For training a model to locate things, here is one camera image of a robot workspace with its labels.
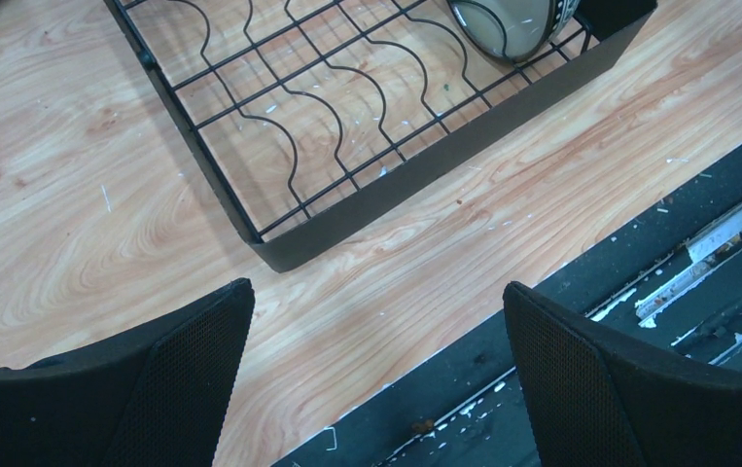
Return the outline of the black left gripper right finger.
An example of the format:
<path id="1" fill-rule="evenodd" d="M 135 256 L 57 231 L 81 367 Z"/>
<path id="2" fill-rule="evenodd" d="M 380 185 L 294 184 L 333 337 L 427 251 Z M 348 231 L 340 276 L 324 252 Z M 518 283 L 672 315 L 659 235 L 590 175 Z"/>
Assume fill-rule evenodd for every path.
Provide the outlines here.
<path id="1" fill-rule="evenodd" d="M 742 466 L 742 372 L 680 356 L 559 305 L 503 293 L 545 466 Z"/>

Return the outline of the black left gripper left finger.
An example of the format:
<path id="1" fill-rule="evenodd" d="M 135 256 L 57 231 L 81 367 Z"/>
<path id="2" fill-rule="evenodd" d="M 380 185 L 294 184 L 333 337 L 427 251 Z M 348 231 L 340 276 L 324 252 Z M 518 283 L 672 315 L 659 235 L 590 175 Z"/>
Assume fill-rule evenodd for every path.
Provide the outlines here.
<path id="1" fill-rule="evenodd" d="M 0 368 L 0 466 L 209 466 L 255 293 L 239 278 L 161 317 Z"/>

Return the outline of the black wire dish rack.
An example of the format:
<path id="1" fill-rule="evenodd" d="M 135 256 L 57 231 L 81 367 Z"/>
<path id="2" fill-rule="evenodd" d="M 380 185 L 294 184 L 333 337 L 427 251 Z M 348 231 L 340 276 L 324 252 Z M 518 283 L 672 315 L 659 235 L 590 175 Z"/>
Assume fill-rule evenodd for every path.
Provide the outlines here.
<path id="1" fill-rule="evenodd" d="M 241 239 L 273 270 L 336 246 L 613 67 L 654 1 L 580 1 L 530 59 L 450 1 L 111 1 Z"/>

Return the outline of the blue white patterned bowl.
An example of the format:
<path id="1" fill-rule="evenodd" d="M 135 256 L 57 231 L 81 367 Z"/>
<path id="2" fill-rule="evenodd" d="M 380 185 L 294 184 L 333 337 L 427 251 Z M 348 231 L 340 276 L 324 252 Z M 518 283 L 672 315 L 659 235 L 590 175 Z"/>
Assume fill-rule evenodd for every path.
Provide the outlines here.
<path id="1" fill-rule="evenodd" d="M 448 6 L 484 53 L 522 62 L 557 36 L 580 4 L 580 0 L 455 0 Z"/>

